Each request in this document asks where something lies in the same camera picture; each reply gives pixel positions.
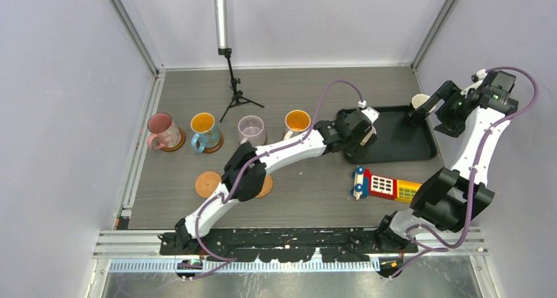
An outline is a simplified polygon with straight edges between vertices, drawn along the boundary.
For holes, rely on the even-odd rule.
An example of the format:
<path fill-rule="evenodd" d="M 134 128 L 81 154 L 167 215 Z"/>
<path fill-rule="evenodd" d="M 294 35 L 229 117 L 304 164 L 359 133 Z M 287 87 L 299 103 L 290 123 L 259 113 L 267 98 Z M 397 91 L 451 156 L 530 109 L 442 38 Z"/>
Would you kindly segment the yellow mug white inside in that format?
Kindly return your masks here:
<path fill-rule="evenodd" d="M 377 139 L 377 132 L 376 129 L 373 127 L 368 133 L 367 135 L 362 139 L 362 141 L 360 142 L 360 145 L 362 147 L 366 147 L 369 144 L 372 144 L 373 142 L 375 142 Z"/>

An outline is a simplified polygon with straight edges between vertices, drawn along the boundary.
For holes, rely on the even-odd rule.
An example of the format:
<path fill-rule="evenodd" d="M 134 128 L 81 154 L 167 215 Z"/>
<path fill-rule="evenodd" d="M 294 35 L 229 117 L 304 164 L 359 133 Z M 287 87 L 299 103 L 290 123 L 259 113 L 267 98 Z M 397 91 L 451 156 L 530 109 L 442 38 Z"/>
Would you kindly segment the white mug orange inside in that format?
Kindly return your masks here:
<path fill-rule="evenodd" d="M 303 110 L 292 110 L 287 113 L 284 122 L 286 129 L 282 139 L 287 140 L 305 132 L 311 126 L 311 117 Z"/>

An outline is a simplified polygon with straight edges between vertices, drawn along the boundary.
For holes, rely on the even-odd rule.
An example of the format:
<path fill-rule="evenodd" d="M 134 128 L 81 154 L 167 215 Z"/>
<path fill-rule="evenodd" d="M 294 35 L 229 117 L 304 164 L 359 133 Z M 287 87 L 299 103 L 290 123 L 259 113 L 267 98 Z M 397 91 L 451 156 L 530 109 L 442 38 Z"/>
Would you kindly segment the lilac mug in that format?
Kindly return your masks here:
<path fill-rule="evenodd" d="M 258 116 L 244 116 L 237 125 L 239 143 L 250 142 L 256 147 L 263 143 L 267 132 L 264 121 Z"/>

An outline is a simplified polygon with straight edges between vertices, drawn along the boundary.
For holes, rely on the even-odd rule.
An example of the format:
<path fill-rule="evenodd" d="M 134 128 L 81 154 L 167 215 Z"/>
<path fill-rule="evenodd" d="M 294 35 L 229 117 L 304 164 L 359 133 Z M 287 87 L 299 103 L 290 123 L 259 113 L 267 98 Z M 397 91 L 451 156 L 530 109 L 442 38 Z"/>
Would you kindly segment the woven rattan round coaster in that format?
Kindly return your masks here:
<path fill-rule="evenodd" d="M 263 182 L 262 189 L 260 193 L 256 196 L 256 198 L 263 198 L 264 196 L 268 195 L 273 188 L 273 178 L 271 175 L 267 175 Z"/>

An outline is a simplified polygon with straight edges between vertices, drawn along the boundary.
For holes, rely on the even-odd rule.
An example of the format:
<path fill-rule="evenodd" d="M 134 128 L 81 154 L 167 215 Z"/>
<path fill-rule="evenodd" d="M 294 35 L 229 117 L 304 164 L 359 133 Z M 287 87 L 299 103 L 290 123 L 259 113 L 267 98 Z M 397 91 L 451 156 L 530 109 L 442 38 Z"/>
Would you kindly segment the brown wooden coaster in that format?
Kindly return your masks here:
<path fill-rule="evenodd" d="M 217 143 L 217 145 L 214 146 L 214 147 L 211 147 L 211 148 L 205 148 L 202 152 L 205 153 L 205 154 L 212 154 L 212 153 L 218 151 L 222 147 L 223 143 L 224 143 L 224 136 L 221 133 L 220 134 L 220 139 L 219 139 L 219 142 Z"/>
<path fill-rule="evenodd" d="M 171 145 L 171 147 L 163 147 L 161 150 L 164 152 L 175 152 L 184 145 L 185 141 L 186 134 L 182 128 L 178 127 L 177 132 L 172 134 L 169 140 L 168 144 Z"/>

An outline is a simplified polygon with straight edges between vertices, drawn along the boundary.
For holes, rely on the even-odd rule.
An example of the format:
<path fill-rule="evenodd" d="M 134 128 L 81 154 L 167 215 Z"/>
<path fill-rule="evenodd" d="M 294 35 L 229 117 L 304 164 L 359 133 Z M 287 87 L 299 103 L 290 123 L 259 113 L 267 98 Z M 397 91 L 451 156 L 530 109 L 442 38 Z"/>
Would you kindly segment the blue mug yellow inside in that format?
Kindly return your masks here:
<path fill-rule="evenodd" d="M 191 146 L 199 153 L 203 153 L 205 148 L 216 146 L 219 142 L 221 131 L 215 118 L 207 112 L 196 114 L 190 121 L 190 128 L 194 132 Z"/>

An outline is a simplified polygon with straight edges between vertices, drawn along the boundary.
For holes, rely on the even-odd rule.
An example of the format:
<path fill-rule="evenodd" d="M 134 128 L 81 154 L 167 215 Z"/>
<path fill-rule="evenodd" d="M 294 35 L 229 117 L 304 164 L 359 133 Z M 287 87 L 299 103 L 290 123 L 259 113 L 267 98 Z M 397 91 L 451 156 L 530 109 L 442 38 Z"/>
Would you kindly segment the smooth orange round coaster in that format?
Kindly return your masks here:
<path fill-rule="evenodd" d="M 195 180 L 194 189 L 201 198 L 209 198 L 221 182 L 221 177 L 214 171 L 201 173 Z"/>

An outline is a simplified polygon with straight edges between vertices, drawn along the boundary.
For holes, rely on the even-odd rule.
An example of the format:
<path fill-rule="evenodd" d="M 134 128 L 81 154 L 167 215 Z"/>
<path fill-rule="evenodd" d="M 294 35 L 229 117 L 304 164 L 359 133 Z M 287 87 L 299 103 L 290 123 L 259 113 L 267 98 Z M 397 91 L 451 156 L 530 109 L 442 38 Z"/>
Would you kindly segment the pink floral mug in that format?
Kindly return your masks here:
<path fill-rule="evenodd" d="M 169 114 L 157 113 L 149 119 L 147 128 L 150 132 L 148 146 L 153 150 L 161 150 L 163 147 L 171 147 L 168 143 L 172 134 L 177 132 L 178 126 Z"/>

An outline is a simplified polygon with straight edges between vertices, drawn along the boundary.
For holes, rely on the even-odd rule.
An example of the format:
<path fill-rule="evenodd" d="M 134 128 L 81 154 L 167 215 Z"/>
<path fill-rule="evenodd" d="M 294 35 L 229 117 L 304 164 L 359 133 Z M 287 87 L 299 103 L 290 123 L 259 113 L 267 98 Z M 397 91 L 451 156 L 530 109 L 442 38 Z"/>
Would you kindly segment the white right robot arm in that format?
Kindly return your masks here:
<path fill-rule="evenodd" d="M 518 110 L 511 98 L 516 76 L 502 70 L 480 70 L 471 86 L 460 89 L 445 81 L 426 101 L 412 106 L 405 116 L 409 123 L 425 120 L 430 110 L 439 125 L 435 131 L 464 137 L 455 162 L 441 168 L 418 189 L 406 211 L 386 215 L 375 230 L 375 244 L 383 252 L 402 250 L 416 234 L 435 228 L 460 232 L 491 204 L 495 193 L 487 188 L 491 157 L 509 116 Z"/>

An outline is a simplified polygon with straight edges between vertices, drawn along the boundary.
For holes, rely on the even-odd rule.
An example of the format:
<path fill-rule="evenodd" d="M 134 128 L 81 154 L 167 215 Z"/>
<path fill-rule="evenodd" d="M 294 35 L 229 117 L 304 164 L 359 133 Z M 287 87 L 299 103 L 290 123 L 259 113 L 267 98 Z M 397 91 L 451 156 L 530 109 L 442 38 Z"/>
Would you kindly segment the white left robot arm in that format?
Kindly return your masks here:
<path fill-rule="evenodd" d="M 371 107 L 358 108 L 333 121 L 320 120 L 302 134 L 274 144 L 241 144 L 209 198 L 175 225 L 176 246 L 187 255 L 195 254 L 201 239 L 226 212 L 261 192 L 267 175 L 301 160 L 364 145 L 379 116 Z"/>

